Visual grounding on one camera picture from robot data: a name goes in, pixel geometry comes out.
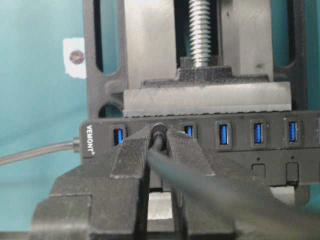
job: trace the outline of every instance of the gray cable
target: gray cable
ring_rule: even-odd
[[[80,144],[79,138],[75,137],[72,141],[59,142],[51,145],[37,147],[27,151],[14,153],[8,156],[0,157],[0,166],[14,163],[23,159],[29,159],[29,158],[37,157],[40,155],[64,151],[64,150],[74,149],[74,152],[76,153],[79,151],[79,144]]]

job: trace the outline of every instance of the slot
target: slot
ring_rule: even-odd
[[[254,144],[262,144],[263,139],[263,124],[255,123],[254,124]]]
[[[228,125],[222,124],[219,126],[220,145],[228,145]]]
[[[193,137],[193,127],[192,126],[185,126],[184,127],[184,132],[190,136]]]
[[[296,143],[298,141],[297,130],[298,130],[297,122],[290,121],[289,122],[289,142],[290,143]]]
[[[114,141],[114,146],[117,146],[119,144],[122,144],[124,140],[123,137],[123,130],[121,128],[116,128],[113,130],[113,141]]]

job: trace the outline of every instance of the sticker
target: sticker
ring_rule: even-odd
[[[63,39],[63,62],[65,73],[69,76],[79,79],[87,77],[83,37]]]

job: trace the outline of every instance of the teal wall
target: teal wall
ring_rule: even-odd
[[[320,0],[306,0],[309,105],[320,109]],[[272,0],[274,53],[285,65],[286,5]],[[118,67],[116,0],[101,2],[103,67]],[[82,0],[1,0],[0,156],[78,136],[87,119],[86,81],[65,74],[63,39],[83,37]],[[55,178],[80,164],[70,151],[0,166],[0,231],[27,231]],[[309,208],[319,208],[312,188]]]

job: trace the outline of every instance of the threaded screw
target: threaded screw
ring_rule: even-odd
[[[195,68],[211,62],[210,0],[189,0],[190,51]]]

